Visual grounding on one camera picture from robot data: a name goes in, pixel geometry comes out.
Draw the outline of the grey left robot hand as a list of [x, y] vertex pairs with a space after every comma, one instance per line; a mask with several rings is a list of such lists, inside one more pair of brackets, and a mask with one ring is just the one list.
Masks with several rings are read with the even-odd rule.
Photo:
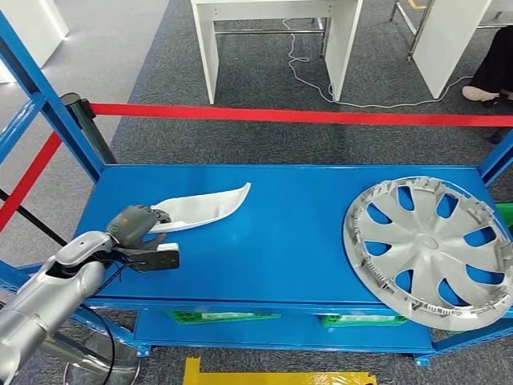
[[106, 232], [124, 249], [157, 250], [164, 242], [165, 234], [161, 233], [150, 241], [143, 238], [155, 225], [170, 223], [167, 213], [149, 206], [127, 206], [108, 223]]

